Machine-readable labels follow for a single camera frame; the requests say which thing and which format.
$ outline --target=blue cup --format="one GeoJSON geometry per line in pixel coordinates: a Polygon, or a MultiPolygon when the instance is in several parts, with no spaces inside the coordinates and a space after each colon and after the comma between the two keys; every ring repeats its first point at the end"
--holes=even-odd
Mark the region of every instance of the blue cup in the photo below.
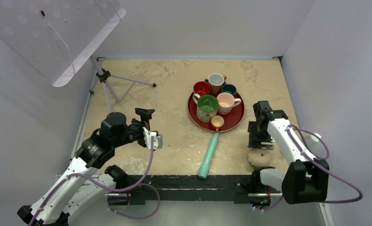
{"type": "Polygon", "coordinates": [[[237,89],[236,89],[236,86],[234,86],[234,85],[226,84],[222,87],[222,92],[223,93],[230,93],[233,96],[235,96],[237,94],[237,89]]]}

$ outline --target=table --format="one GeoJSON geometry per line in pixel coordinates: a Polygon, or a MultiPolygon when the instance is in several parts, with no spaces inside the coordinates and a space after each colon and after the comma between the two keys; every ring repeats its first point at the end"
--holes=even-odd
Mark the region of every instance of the table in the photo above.
{"type": "MultiPolygon", "coordinates": [[[[151,129],[163,135],[164,146],[154,152],[150,175],[197,175],[213,133],[199,128],[191,120],[187,100],[194,83],[212,73],[226,75],[227,82],[237,87],[244,100],[245,114],[236,128],[220,134],[210,175],[248,175],[254,170],[247,160],[250,152],[247,128],[249,121],[255,121],[252,106],[257,101],[268,100],[274,110],[284,110],[291,123],[297,124],[279,60],[105,60],[103,67],[111,73],[157,84],[156,88],[135,84],[113,109],[127,116],[127,124],[132,118],[139,119],[135,107],[156,110],[150,120],[151,129]]],[[[120,97],[131,85],[130,81],[109,80],[120,97]]],[[[107,114],[99,83],[84,138],[100,127],[107,114]]],[[[286,172],[288,165],[276,143],[274,145],[270,166],[286,172]]],[[[113,164],[128,174],[143,174],[149,155],[150,151],[137,142],[118,147],[115,156],[97,174],[113,164]]]]}

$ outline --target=marble pattern surface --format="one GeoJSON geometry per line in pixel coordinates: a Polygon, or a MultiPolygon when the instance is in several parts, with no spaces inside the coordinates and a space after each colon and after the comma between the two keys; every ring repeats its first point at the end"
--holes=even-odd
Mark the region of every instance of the marble pattern surface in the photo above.
{"type": "MultiPolygon", "coordinates": [[[[135,115],[135,107],[155,109],[150,120],[151,129],[163,135],[164,146],[154,152],[150,175],[196,175],[213,136],[212,132],[199,128],[187,112],[187,100],[197,81],[203,81],[212,73],[227,76],[227,82],[237,87],[245,104],[242,122],[233,130],[221,133],[210,174],[251,174],[254,167],[248,162],[248,122],[254,121],[252,105],[268,100],[273,109],[282,109],[289,120],[297,124],[289,92],[278,60],[106,60],[103,67],[112,74],[119,74],[157,84],[135,84],[114,111],[127,116],[127,124],[135,115]]],[[[109,78],[118,96],[125,93],[132,84],[116,78],[109,78]]],[[[95,89],[85,138],[106,118],[108,107],[100,83],[95,89]]],[[[287,165],[275,143],[270,151],[271,163],[280,171],[287,165]]],[[[116,164],[128,174],[143,174],[147,167],[150,151],[137,142],[119,147],[99,173],[116,164]]]]}

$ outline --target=teal handle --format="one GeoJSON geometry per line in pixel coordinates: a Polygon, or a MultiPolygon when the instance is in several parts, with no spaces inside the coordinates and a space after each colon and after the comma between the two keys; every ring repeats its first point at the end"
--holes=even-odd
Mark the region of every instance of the teal handle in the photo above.
{"type": "Polygon", "coordinates": [[[214,137],[211,139],[210,146],[208,146],[208,150],[207,150],[207,153],[205,154],[204,161],[201,163],[201,166],[199,169],[198,176],[200,178],[205,179],[208,176],[208,173],[210,171],[211,160],[212,160],[212,157],[214,156],[215,148],[217,147],[217,143],[218,143],[218,135],[219,135],[218,132],[214,134],[214,137]]]}

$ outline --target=red plate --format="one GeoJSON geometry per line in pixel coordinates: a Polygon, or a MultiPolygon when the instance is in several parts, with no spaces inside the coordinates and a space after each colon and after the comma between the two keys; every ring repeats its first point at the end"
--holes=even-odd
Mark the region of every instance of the red plate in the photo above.
{"type": "MultiPolygon", "coordinates": [[[[219,128],[220,132],[225,132],[228,130],[233,129],[239,123],[242,121],[244,116],[244,102],[242,97],[239,95],[239,93],[236,94],[235,98],[240,98],[242,100],[242,103],[238,106],[234,107],[229,114],[220,115],[224,118],[225,123],[224,125],[219,128]]],[[[192,120],[201,128],[209,131],[215,132],[215,129],[211,126],[211,122],[202,122],[197,118],[197,104],[193,100],[193,93],[189,97],[189,102],[187,103],[187,109],[189,111],[189,115],[192,118],[192,120]]]]}

